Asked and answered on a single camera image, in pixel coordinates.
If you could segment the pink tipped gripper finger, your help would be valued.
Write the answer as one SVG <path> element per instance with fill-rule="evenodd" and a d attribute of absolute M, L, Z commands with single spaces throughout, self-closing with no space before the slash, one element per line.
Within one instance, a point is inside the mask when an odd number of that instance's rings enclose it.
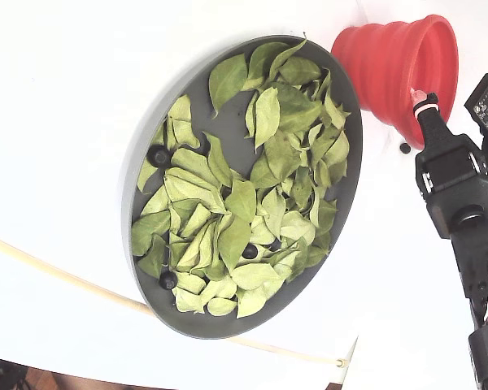
<path fill-rule="evenodd" d="M 436 145 L 451 137 L 451 131 L 443 120 L 436 93 L 425 93 L 419 89 L 410 89 L 413 114 L 420 125 L 424 145 Z"/>

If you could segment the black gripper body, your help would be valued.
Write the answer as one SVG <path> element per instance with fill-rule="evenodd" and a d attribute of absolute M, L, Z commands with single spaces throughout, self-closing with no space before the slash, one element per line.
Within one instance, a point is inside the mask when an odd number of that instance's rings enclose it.
<path fill-rule="evenodd" d="M 424 200 L 472 177 L 487 175 L 482 151 L 466 134 L 433 140 L 417 154 L 416 184 Z"/>

